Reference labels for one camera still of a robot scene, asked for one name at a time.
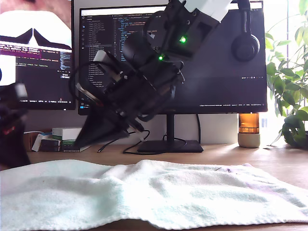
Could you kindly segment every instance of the computer monitor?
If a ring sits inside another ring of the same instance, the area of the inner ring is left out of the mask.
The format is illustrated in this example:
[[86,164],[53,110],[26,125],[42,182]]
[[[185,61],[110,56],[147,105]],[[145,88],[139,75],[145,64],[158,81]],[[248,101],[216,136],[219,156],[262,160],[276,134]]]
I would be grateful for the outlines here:
[[[141,31],[147,18],[165,6],[134,6],[80,9],[79,64],[92,61],[98,50],[109,51],[124,61],[122,47],[127,36]],[[161,26],[153,20],[155,34]],[[222,114],[267,111],[267,77],[263,1],[252,2],[252,33],[260,41],[260,52],[253,61],[241,63],[231,52],[231,44],[241,34],[241,16],[237,4],[201,47],[191,62],[185,62],[185,83],[177,86],[176,96],[161,114]],[[82,70],[97,87],[110,79],[96,67]],[[89,106],[79,103],[80,115]]]
[[71,1],[3,0],[0,7],[0,88],[24,83],[27,109],[74,110]]

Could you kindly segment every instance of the wire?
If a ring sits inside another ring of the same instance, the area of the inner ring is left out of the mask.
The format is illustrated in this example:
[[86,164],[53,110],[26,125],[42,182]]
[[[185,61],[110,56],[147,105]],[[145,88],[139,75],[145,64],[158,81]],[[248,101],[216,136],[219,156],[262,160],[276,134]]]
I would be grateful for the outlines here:
[[198,131],[199,131],[199,144],[201,144],[201,123],[200,123],[200,117],[198,114],[196,114],[197,116],[197,122],[198,122]]
[[[149,130],[144,130],[144,131],[148,132],[148,135],[144,138],[144,140],[146,140],[146,139],[149,137],[149,135],[150,135],[150,131],[149,131]],[[175,140],[179,140],[179,141],[183,141],[184,144],[183,144],[182,147],[184,147],[185,145],[187,145],[187,142],[186,142],[185,140],[182,140],[182,139],[179,139],[179,138],[174,138],[174,139],[175,139]],[[165,150],[165,151],[157,152],[157,153],[132,153],[132,152],[128,152],[129,149],[132,149],[132,148],[138,146],[138,145],[141,144],[141,143],[142,143],[142,141],[140,141],[140,142],[138,142],[137,144],[135,144],[135,145],[133,145],[133,146],[131,146],[131,147],[125,149],[125,150],[123,151],[123,154],[134,154],[134,155],[159,155],[159,154],[165,154],[165,153],[167,153],[168,151],[170,151],[170,150]]]
[[110,145],[110,144],[112,144],[112,143],[114,143],[114,142],[117,142],[118,140],[119,140],[119,139],[116,139],[116,140],[110,141],[109,143],[105,144],[103,147],[101,147],[101,148],[97,151],[97,153],[102,152],[108,145]]

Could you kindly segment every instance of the wooden desk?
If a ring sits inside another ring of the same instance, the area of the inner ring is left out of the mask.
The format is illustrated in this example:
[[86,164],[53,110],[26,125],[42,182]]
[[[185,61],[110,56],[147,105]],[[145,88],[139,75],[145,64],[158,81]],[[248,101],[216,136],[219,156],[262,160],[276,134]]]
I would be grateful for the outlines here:
[[[268,149],[244,149],[237,145],[204,146],[201,154],[161,154],[161,155],[128,155],[122,154],[126,148],[123,145],[109,146],[102,153],[96,153],[99,146],[85,150],[82,153],[28,153],[32,163],[52,160],[75,159],[101,165],[129,165],[143,159],[168,161],[181,164],[201,165],[242,165],[250,163],[274,177],[292,185],[308,189],[308,152],[291,149],[287,146]],[[139,220],[124,220],[105,225],[93,231],[154,231],[147,222]],[[308,224],[275,224],[257,226],[218,226],[197,229],[200,231],[307,231]]]

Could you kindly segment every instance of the white robot part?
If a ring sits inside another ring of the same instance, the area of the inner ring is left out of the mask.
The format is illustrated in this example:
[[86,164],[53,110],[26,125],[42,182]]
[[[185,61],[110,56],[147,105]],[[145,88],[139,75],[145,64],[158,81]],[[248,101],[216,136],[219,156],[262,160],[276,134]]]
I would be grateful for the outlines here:
[[[95,55],[95,58],[94,60],[95,62],[104,62],[104,63],[107,63],[107,64],[110,64],[110,65],[113,65],[113,61],[108,57],[108,55],[106,54],[105,51],[103,50],[99,50],[96,55]],[[105,65],[101,65],[100,66],[105,69],[108,74],[116,81],[118,82],[120,79],[121,79],[121,75],[118,75],[116,74],[113,70],[111,70],[110,68],[108,68],[108,66],[105,66]]]
[[187,0],[185,8],[193,12],[196,8],[221,22],[228,13],[228,7],[232,0]]

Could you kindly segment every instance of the second monitor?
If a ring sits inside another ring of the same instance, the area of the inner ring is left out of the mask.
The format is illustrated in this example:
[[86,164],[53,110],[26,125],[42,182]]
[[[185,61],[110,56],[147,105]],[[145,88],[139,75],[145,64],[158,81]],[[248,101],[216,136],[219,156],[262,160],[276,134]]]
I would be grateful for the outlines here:
[[[267,111],[267,79],[263,2],[252,3],[252,33],[260,41],[260,52],[253,61],[241,63],[231,52],[234,39],[241,33],[241,16],[230,10],[209,40],[191,62],[185,62],[185,83],[177,86],[175,99],[161,114],[218,114]],[[130,34],[142,31],[146,20],[165,6],[113,7],[80,10],[79,64],[92,61],[98,50],[109,51],[124,61],[123,44]],[[163,19],[152,21],[156,36]],[[83,77],[104,90],[108,76],[96,67],[81,71]],[[78,112],[87,115],[89,106],[79,102]]]

